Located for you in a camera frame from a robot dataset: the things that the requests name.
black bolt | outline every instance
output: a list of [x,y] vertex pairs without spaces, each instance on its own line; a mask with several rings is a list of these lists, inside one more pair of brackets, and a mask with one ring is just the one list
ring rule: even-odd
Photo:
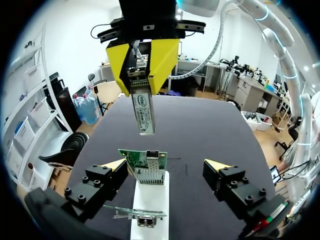
[[70,194],[71,194],[71,188],[67,186],[67,187],[64,189],[64,195],[68,196],[68,195],[70,195]]
[[79,201],[79,203],[84,203],[86,201],[86,196],[83,194],[80,194],[78,196],[78,201]]
[[243,181],[244,184],[248,184],[249,183],[249,179],[246,176],[244,176],[242,178],[242,181]]
[[231,184],[232,188],[237,188],[238,187],[238,182],[237,181],[232,181],[232,182],[230,182],[230,184]]
[[267,194],[267,190],[265,188],[262,188],[259,193],[261,196],[265,196]]
[[83,176],[83,177],[82,177],[82,182],[83,182],[84,184],[86,184],[88,181],[89,181],[89,178],[88,178],[87,176]]
[[251,195],[248,195],[244,201],[247,203],[247,204],[252,204],[252,202],[254,201],[253,197]]
[[95,187],[99,187],[100,186],[100,181],[99,180],[94,180],[93,181],[93,185],[95,186]]

desk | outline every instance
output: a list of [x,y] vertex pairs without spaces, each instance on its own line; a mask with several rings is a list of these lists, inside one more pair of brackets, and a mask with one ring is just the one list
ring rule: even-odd
[[[190,72],[191,70],[195,69],[201,61],[187,61],[187,60],[178,60],[177,65],[174,69],[174,75],[182,75],[185,73]],[[210,87],[213,91],[217,91],[217,85],[220,75],[220,69],[225,69],[225,67],[220,67],[216,63],[208,62],[203,69],[201,69],[199,72],[195,73],[194,77],[201,78],[200,80],[200,89],[204,91],[205,86]],[[100,79],[106,79],[108,82],[114,81],[115,78],[113,76],[110,64],[105,64],[99,66],[99,75]],[[171,89],[171,79],[169,79],[169,85],[168,89]]]
[[241,110],[256,112],[262,98],[268,102],[265,112],[262,113],[272,117],[277,109],[280,97],[274,92],[265,89],[256,79],[240,76],[234,100],[241,106]]
[[[218,202],[202,177],[204,159],[238,165],[268,199],[275,196],[262,149],[239,111],[218,100],[179,96],[153,97],[156,134],[140,136],[130,97],[120,97],[101,119],[73,167],[74,186],[85,169],[121,159],[119,148],[168,152],[170,173],[170,240],[235,240],[245,223],[225,202]],[[109,205],[132,208],[136,180],[128,176]],[[102,208],[85,224],[102,233],[130,239],[131,221],[113,219]]]
[[[182,75],[186,74],[193,69],[195,69],[198,65],[200,65],[202,61],[188,61],[188,60],[178,60],[177,65],[174,68],[174,75]],[[218,90],[218,81],[219,76],[221,74],[221,69],[225,69],[225,67],[221,67],[217,63],[208,62],[201,70],[197,73],[193,74],[192,76],[198,79],[198,83],[200,84],[199,90],[202,92],[205,90],[205,87],[211,88],[215,93]],[[169,90],[171,89],[172,81],[169,79]]]

chair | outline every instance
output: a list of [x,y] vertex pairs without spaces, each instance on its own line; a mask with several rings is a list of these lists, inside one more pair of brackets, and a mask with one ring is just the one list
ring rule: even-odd
[[291,145],[294,143],[294,141],[298,139],[299,133],[298,133],[298,131],[296,130],[296,128],[297,128],[298,126],[299,126],[299,125],[295,123],[294,125],[292,125],[292,126],[289,127],[289,129],[288,129],[288,133],[289,133],[289,135],[290,135],[291,138],[292,138],[292,141],[289,143],[289,146],[288,146],[285,142],[279,142],[279,141],[277,141],[277,142],[275,143],[275,146],[280,145],[280,146],[284,149],[283,154],[279,157],[279,160],[280,160],[280,161],[282,160],[282,158],[283,158],[284,154],[286,153],[286,151],[287,151],[287,150],[291,147]]
[[88,139],[88,134],[75,132],[64,141],[60,152],[51,156],[39,156],[39,159],[55,169],[70,172]]
[[93,96],[96,96],[102,116],[108,110],[109,105],[117,100],[120,93],[121,89],[116,81],[106,81],[93,86]]

green circuit board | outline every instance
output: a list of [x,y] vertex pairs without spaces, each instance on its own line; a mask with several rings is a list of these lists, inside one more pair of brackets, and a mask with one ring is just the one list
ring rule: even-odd
[[141,184],[163,185],[168,153],[157,150],[136,151],[119,149],[130,172]]

white wall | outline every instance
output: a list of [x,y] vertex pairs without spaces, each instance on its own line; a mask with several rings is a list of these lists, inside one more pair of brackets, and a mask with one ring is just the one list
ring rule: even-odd
[[[93,39],[90,31],[98,24],[108,24],[110,12],[107,7],[90,1],[54,0],[35,16],[21,38],[21,46],[34,38],[46,23],[45,55],[49,75],[58,72],[70,94],[87,85],[88,74],[94,73],[99,79],[99,65],[107,62],[107,42],[101,44]],[[93,35],[108,29],[97,27]],[[20,54],[21,47],[15,55]]]
[[[204,60],[214,47],[220,27],[220,11],[213,17],[201,17],[183,13],[183,19],[205,22],[204,34],[195,33],[182,39],[182,53],[189,58]],[[211,61],[218,63],[220,59],[232,60],[239,56],[238,63],[247,64],[251,68],[259,68],[273,83],[278,60],[273,51],[262,38],[262,33],[251,16],[240,10],[230,11],[224,24],[223,39]]]

